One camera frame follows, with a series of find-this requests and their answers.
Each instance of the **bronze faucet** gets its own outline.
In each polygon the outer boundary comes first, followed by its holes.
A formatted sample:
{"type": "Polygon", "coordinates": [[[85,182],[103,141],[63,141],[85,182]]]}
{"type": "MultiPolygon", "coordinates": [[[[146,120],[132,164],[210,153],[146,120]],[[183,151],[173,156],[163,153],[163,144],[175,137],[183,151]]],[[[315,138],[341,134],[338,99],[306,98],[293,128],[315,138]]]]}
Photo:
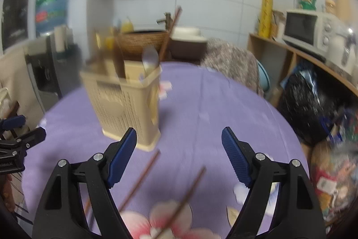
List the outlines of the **bronze faucet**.
{"type": "Polygon", "coordinates": [[[165,18],[157,20],[157,24],[161,24],[161,23],[165,22],[165,29],[169,30],[169,28],[170,28],[170,26],[171,26],[171,24],[173,22],[173,20],[171,18],[171,13],[170,12],[165,12],[164,16],[165,16],[165,18]]]}

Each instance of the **pink flower print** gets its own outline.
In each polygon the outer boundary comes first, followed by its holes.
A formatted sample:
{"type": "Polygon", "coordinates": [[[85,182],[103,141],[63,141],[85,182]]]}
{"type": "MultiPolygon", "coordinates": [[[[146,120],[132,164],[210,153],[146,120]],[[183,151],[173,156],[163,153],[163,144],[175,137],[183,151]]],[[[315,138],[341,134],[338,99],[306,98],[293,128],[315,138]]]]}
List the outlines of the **pink flower print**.
{"type": "MultiPolygon", "coordinates": [[[[133,239],[152,239],[164,228],[177,206],[176,201],[157,203],[150,211],[149,220],[133,211],[124,211],[121,217],[133,239]]],[[[221,236],[214,234],[210,229],[191,229],[192,222],[192,209],[186,204],[175,222],[159,239],[221,239],[221,236]]]]}

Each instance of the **white microwave oven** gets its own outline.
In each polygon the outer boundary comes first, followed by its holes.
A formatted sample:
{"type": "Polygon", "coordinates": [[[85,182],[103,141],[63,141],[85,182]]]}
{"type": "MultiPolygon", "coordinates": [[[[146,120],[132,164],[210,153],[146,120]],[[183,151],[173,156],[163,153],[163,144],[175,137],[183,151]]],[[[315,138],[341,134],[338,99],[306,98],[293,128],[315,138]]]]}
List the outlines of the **white microwave oven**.
{"type": "Polygon", "coordinates": [[[325,58],[330,40],[341,29],[342,22],[331,13],[293,9],[287,11],[282,39],[289,45],[325,58]]]}

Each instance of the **purple tablecloth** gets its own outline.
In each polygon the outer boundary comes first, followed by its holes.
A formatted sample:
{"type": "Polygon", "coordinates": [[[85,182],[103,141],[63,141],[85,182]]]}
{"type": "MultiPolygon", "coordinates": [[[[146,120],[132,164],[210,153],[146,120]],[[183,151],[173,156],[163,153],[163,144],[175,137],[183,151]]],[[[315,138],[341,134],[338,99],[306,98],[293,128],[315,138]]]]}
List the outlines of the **purple tablecloth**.
{"type": "MultiPolygon", "coordinates": [[[[168,207],[169,201],[180,201],[200,168],[206,166],[207,172],[190,200],[192,221],[183,228],[191,227],[198,234],[205,232],[196,228],[208,228],[225,238],[230,231],[227,207],[240,210],[242,206],[233,192],[238,179],[221,144],[223,128],[230,126],[239,140],[275,161],[299,159],[308,173],[305,156],[286,120],[246,87],[221,73],[189,64],[165,63],[162,67],[161,79],[173,85],[168,98],[159,102],[162,136],[157,148],[162,154],[127,210],[153,224],[150,217],[155,217],[161,206],[168,207]]],[[[47,131],[46,140],[29,149],[22,181],[32,215],[58,160],[85,161],[113,142],[103,136],[84,88],[57,103],[46,113],[42,125],[47,131]]],[[[117,206],[152,155],[153,152],[135,149],[121,181],[111,190],[117,206]]],[[[271,217],[265,216],[260,232],[266,231],[270,222],[271,217]]]]}

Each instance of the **silver screw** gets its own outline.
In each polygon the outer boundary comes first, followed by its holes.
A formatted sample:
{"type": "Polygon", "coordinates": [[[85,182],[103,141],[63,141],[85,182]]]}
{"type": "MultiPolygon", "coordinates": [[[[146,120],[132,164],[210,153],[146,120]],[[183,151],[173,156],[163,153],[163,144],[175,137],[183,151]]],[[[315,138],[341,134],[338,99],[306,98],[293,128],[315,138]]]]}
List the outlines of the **silver screw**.
{"type": "Polygon", "coordinates": [[[103,154],[102,154],[102,153],[97,153],[97,154],[95,154],[95,155],[93,156],[93,159],[94,159],[95,161],[100,161],[100,160],[103,159],[103,154]]]}
{"type": "Polygon", "coordinates": [[[266,158],[266,156],[262,153],[257,153],[255,157],[257,160],[260,160],[260,161],[263,161],[266,158]]]}
{"type": "Polygon", "coordinates": [[[67,164],[67,161],[64,159],[62,159],[58,162],[58,166],[60,166],[60,167],[64,167],[66,164],[67,164]]]}
{"type": "Polygon", "coordinates": [[[292,160],[292,164],[295,166],[295,167],[298,167],[301,165],[301,162],[299,162],[297,159],[294,159],[292,160]]]}

